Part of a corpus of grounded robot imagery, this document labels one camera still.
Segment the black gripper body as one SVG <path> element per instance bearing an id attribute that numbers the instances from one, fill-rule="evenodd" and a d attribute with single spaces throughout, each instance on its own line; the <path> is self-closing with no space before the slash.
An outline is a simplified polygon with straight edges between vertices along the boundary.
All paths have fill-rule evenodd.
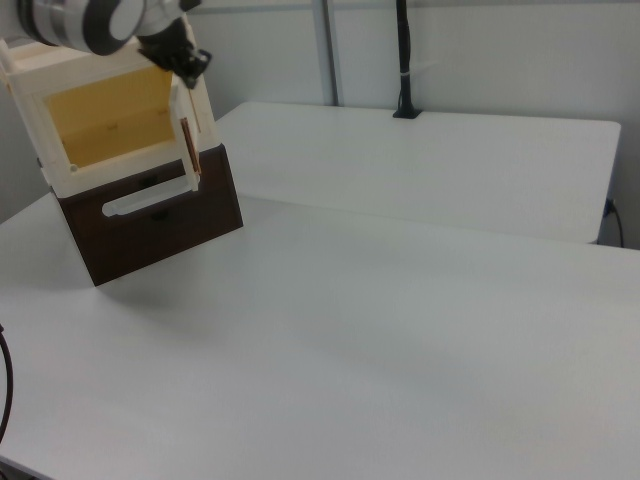
<path id="1" fill-rule="evenodd" d="M 138 36 L 139 53 L 165 71 L 193 73 L 196 66 L 193 44 L 181 18 L 153 35 Z"/>

